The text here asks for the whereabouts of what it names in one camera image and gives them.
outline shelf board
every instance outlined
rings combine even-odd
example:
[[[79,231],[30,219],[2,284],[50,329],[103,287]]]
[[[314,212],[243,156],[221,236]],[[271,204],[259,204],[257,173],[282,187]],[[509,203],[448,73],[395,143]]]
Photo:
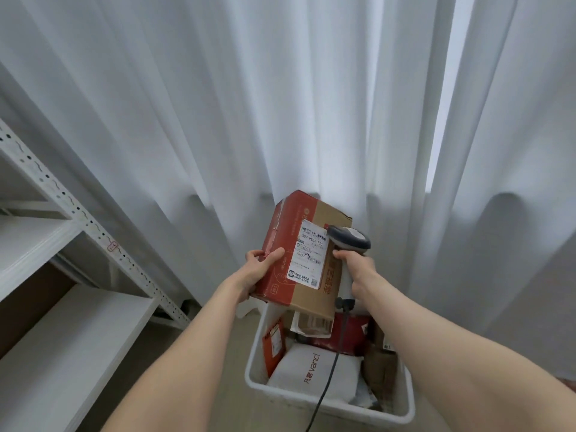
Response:
[[[0,215],[0,301],[79,233],[71,220]]]
[[[76,430],[156,305],[74,286],[0,360],[0,430]]]

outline hand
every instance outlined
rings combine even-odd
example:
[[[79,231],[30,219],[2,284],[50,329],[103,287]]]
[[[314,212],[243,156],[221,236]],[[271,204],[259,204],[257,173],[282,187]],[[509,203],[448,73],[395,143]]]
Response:
[[[374,278],[379,277],[374,266],[374,259],[363,256],[349,250],[334,250],[332,252],[336,259],[346,262],[348,271],[352,276],[352,295],[359,297],[367,284]]]
[[[255,283],[263,278],[268,269],[284,256],[284,248],[277,248],[262,262],[258,261],[258,258],[263,254],[263,250],[250,250],[246,253],[246,263],[230,277],[236,287],[240,288],[238,303],[248,298],[248,294],[254,290]]]

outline floor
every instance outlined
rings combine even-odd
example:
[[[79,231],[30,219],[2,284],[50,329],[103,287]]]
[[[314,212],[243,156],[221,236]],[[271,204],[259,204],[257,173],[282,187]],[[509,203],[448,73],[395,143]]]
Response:
[[[230,338],[224,373],[209,430],[224,431],[297,431],[305,430],[311,413],[290,406],[280,406],[269,401],[260,393],[250,389],[244,382],[244,368],[259,321],[258,314],[249,314],[237,319]],[[177,338],[180,331],[167,326],[148,323],[130,349],[116,373],[80,427],[78,432],[97,432],[131,388],[138,377]],[[418,396],[416,418],[407,426],[396,428],[402,432],[450,432],[440,414]],[[353,421],[318,414],[314,422],[315,431],[374,431]]]

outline red cardboard box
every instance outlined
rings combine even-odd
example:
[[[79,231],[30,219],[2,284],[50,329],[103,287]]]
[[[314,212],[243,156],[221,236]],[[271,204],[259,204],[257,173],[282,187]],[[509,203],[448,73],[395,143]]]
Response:
[[[276,205],[262,249],[286,253],[256,283],[252,296],[295,311],[334,319],[342,262],[332,255],[329,225],[352,225],[352,218],[300,190]]]

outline forearm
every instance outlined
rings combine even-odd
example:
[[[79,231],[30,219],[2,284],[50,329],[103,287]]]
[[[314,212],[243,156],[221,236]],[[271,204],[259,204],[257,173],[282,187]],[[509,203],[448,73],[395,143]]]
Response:
[[[218,287],[172,346],[140,377],[105,432],[204,431],[222,375],[240,289]]]
[[[374,274],[360,299],[455,430],[563,430],[574,395],[515,352],[408,299]]]

